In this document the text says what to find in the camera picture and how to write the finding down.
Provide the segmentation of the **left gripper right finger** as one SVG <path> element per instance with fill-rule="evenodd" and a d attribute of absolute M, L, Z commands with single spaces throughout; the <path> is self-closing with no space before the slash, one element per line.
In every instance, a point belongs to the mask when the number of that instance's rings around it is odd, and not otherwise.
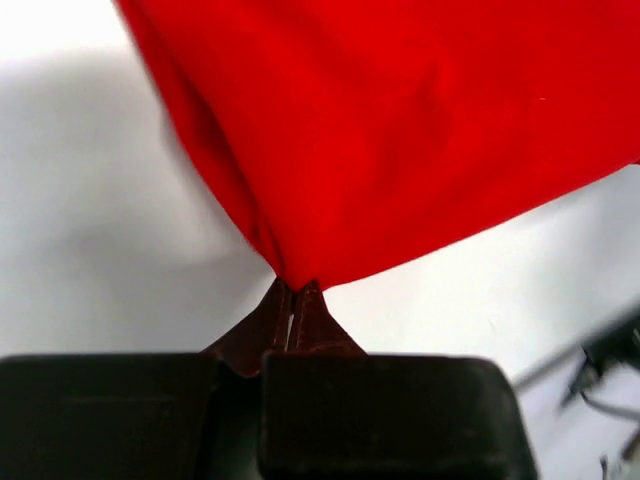
<path fill-rule="evenodd" d="M 295 294 L 287 340 L 289 353 L 366 356 L 366 352 L 330 314 L 316 281 Z"/>

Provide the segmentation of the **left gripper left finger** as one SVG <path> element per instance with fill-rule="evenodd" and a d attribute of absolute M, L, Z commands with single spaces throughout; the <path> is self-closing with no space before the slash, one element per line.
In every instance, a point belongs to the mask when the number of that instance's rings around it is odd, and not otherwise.
<path fill-rule="evenodd" d="M 261 373 L 262 357 L 287 345 L 293 292 L 276 278 L 259 304 L 238 324 L 204 349 L 235 375 L 254 378 Z"/>

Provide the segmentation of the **red t shirt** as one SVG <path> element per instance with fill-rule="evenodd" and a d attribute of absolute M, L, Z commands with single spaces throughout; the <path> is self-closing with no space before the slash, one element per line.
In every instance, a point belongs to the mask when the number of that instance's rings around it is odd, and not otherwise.
<path fill-rule="evenodd" d="M 639 159 L 635 1 L 121 1 L 186 154 L 292 289 Z"/>

